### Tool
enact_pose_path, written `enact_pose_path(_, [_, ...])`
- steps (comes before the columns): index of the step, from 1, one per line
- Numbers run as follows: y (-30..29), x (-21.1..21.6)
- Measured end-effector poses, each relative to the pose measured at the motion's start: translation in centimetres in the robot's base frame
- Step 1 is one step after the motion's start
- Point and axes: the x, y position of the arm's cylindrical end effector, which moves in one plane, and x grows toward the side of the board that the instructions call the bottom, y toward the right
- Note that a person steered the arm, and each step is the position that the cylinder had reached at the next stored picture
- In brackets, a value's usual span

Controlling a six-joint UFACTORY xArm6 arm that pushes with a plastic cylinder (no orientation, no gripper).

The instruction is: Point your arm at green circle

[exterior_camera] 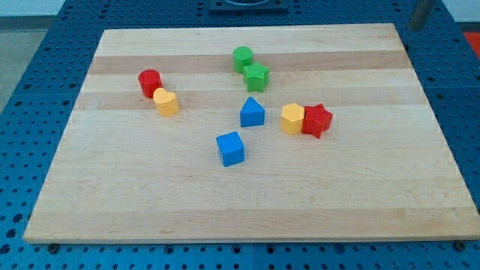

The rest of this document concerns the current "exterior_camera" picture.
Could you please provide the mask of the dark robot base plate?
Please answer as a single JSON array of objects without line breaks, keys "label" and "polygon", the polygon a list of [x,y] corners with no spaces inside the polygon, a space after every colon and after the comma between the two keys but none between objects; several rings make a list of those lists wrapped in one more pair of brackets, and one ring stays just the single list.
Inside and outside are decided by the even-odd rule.
[{"label": "dark robot base plate", "polygon": [[210,12],[287,11],[289,0],[208,0]]}]

